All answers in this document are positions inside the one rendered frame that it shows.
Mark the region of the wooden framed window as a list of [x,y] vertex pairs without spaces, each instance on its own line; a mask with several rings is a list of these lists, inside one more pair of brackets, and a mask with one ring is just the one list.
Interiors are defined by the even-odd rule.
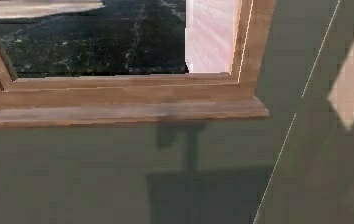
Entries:
[[0,128],[259,118],[275,0],[0,0]]

